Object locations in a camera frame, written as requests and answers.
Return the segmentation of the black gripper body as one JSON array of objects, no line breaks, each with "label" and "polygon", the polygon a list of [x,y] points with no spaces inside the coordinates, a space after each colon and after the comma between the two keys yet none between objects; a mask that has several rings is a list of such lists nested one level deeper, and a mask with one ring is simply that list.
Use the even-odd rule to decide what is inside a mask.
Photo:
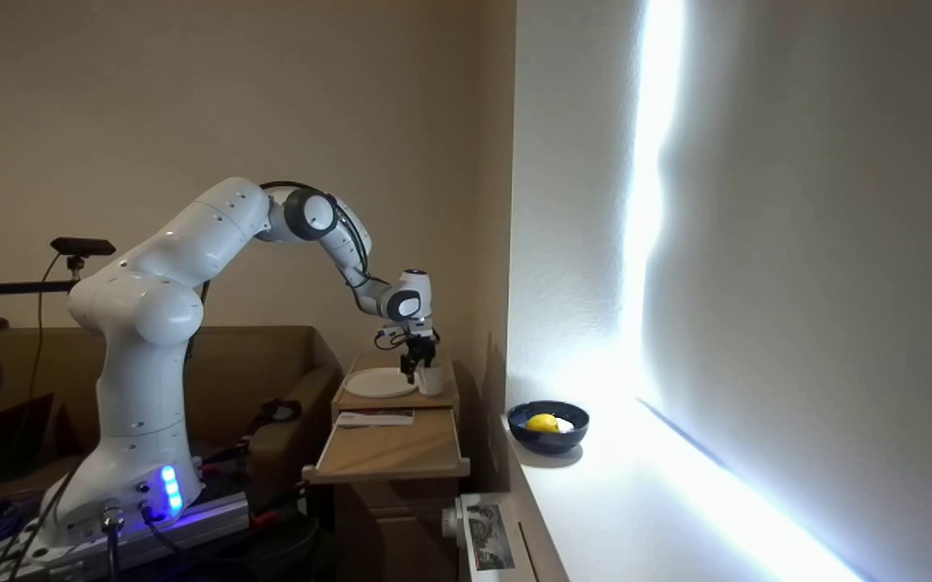
[{"label": "black gripper body", "polygon": [[424,363],[424,354],[434,354],[440,346],[440,333],[434,328],[412,328],[403,333],[403,354],[412,363]]}]

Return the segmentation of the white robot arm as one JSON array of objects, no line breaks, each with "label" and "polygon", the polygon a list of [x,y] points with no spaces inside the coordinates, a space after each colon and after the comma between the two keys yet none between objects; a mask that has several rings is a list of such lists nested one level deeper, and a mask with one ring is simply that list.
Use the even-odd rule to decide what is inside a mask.
[{"label": "white robot arm", "polygon": [[367,271],[372,240],[359,218],[302,182],[226,178],[194,197],[158,234],[81,278],[71,316],[104,339],[93,382],[99,441],[46,497],[37,536],[56,546],[93,541],[99,513],[182,517],[204,491],[184,428],[184,363],[204,324],[201,289],[248,241],[317,241],[361,314],[382,316],[413,382],[435,359],[430,278],[403,268],[394,284]]}]

